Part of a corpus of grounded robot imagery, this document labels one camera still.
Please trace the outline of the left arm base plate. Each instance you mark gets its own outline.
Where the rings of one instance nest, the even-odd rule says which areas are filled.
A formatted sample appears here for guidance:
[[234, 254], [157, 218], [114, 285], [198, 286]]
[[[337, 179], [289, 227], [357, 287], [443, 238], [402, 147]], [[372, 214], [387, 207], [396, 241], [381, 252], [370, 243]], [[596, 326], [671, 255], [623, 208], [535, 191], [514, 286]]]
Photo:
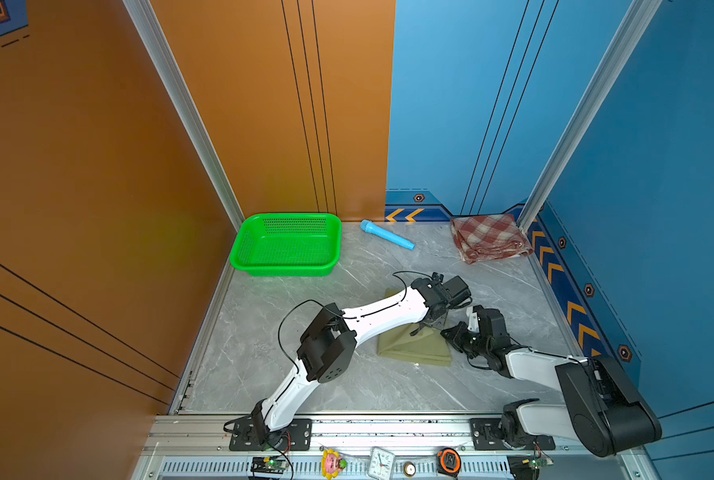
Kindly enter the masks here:
[[226, 422], [223, 426], [228, 435], [231, 451], [280, 450], [308, 451], [312, 439], [311, 419], [296, 418], [286, 428], [271, 433], [257, 430], [248, 416]]

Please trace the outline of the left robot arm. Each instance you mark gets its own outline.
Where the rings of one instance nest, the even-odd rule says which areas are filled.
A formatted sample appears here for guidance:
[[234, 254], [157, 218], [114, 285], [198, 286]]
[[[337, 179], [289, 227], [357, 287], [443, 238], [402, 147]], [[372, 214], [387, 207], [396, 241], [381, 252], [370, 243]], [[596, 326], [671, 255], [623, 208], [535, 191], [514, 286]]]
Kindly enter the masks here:
[[250, 413], [252, 431], [263, 446], [275, 446], [294, 416], [323, 383], [340, 377], [366, 341], [405, 325], [423, 329], [451, 310], [469, 305], [472, 294], [459, 276], [422, 276], [400, 292], [368, 305], [341, 309], [322, 305], [304, 330], [292, 367], [280, 386]]

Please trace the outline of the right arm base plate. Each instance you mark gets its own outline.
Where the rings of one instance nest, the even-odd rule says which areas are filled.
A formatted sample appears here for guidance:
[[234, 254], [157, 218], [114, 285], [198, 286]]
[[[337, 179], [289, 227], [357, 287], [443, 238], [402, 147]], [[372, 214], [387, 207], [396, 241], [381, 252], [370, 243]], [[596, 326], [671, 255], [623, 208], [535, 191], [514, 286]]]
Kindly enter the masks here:
[[520, 427], [514, 431], [507, 429], [501, 418], [479, 417], [469, 420], [470, 433], [476, 451], [497, 450], [532, 450], [538, 447], [542, 451], [557, 448], [551, 436], [528, 435]]

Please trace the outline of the olive green skirt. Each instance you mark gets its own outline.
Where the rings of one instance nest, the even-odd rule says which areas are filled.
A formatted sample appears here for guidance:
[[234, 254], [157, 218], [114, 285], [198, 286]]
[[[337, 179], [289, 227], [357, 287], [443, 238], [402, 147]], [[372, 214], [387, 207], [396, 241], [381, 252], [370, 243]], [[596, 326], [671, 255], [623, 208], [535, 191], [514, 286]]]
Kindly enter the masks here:
[[416, 332], [416, 328], [416, 324], [408, 324], [381, 333], [378, 355], [413, 364], [450, 367], [450, 347], [440, 332], [430, 327]]

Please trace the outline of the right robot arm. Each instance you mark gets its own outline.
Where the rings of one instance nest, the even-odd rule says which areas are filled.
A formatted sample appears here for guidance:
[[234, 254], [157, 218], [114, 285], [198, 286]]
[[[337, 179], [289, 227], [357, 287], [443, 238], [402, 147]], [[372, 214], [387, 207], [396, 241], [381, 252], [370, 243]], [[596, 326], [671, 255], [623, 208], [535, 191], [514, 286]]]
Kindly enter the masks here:
[[468, 314], [476, 328], [460, 322], [441, 331], [449, 346], [469, 361], [484, 358], [486, 371], [543, 385], [563, 397], [561, 404], [537, 398], [509, 403], [479, 438], [517, 450], [559, 437], [601, 458], [662, 439], [657, 415], [617, 360], [540, 351], [517, 342], [499, 310], [475, 306]]

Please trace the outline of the red plaid skirt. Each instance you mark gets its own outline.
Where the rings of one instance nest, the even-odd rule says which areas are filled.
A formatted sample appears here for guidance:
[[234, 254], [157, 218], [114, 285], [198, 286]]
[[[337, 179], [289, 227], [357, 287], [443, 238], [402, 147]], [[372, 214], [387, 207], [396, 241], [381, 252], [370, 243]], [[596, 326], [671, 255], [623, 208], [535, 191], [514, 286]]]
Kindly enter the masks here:
[[461, 259], [469, 265], [534, 253], [534, 247], [512, 214], [454, 218], [451, 232]]

